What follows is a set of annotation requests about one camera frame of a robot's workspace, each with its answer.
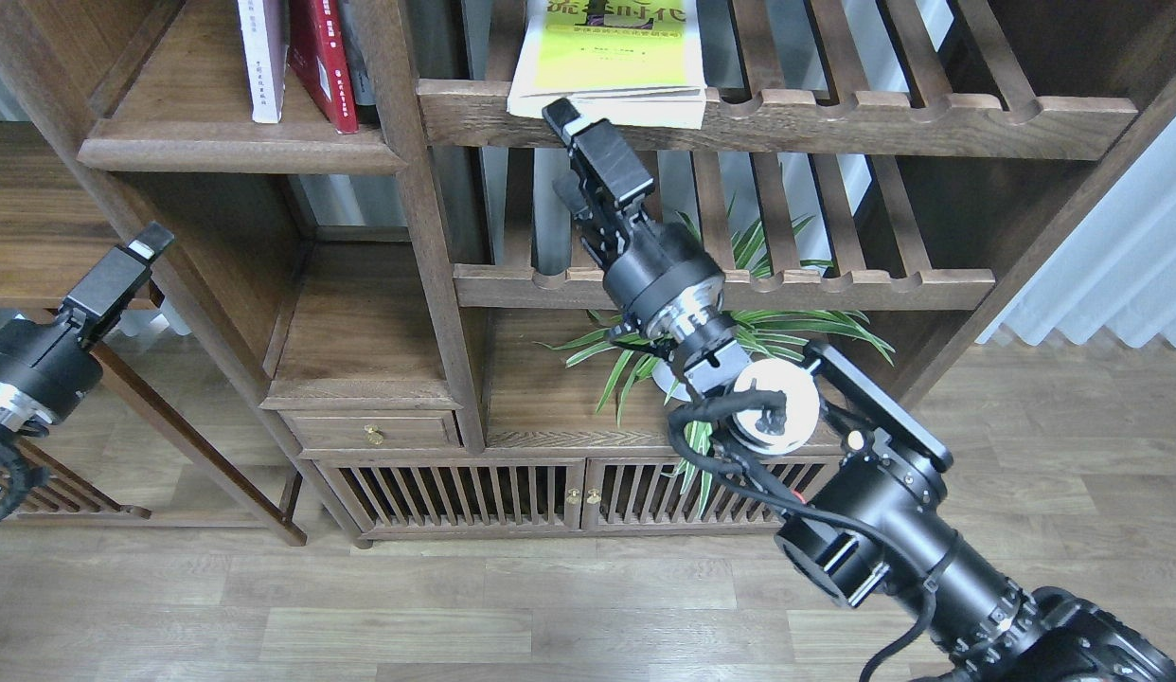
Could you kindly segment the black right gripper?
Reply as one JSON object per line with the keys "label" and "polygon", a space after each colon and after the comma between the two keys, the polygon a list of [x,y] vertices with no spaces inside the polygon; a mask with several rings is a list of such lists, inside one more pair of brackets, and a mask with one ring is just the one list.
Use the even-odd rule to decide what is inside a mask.
{"label": "black right gripper", "polygon": [[606,293],[641,336],[688,336],[691,314],[721,309],[722,269],[684,223],[644,210],[652,173],[610,120],[589,120],[564,96],[546,103],[542,118],[572,161],[553,189],[604,272]]}

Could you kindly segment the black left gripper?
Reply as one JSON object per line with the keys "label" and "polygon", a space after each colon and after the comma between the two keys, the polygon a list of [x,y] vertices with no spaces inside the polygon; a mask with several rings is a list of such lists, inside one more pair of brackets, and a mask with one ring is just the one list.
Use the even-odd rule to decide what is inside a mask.
{"label": "black left gripper", "polygon": [[91,348],[119,322],[151,281],[151,265],[175,242],[151,222],[129,245],[113,247],[64,299],[54,323],[13,319],[0,329],[0,427],[64,422],[99,383]]}

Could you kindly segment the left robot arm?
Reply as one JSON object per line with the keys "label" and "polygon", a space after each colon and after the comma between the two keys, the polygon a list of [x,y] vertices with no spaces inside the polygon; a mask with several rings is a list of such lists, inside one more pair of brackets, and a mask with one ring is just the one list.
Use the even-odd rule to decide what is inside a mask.
{"label": "left robot arm", "polygon": [[47,323],[13,319],[0,329],[0,469],[8,492],[0,494],[0,521],[22,504],[48,473],[16,450],[16,437],[42,437],[64,422],[102,377],[91,349],[119,322],[134,294],[151,281],[151,267],[175,242],[162,223],[151,222],[129,245],[108,250],[64,297]]}

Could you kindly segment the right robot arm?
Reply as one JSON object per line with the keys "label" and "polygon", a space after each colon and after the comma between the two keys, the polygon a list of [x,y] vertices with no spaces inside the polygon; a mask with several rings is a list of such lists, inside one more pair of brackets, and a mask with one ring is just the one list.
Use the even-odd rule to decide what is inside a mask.
{"label": "right robot arm", "polygon": [[830,345],[753,359],[722,310],[722,269],[682,223],[644,210],[653,180],[615,126],[567,99],[543,118],[569,153],[555,188],[622,315],[687,404],[668,419],[679,457],[783,519],[775,542],[840,607],[882,591],[914,617],[861,678],[929,634],[946,681],[1176,681],[1176,663],[1091,601],[1025,591],[938,517],[953,455]]}

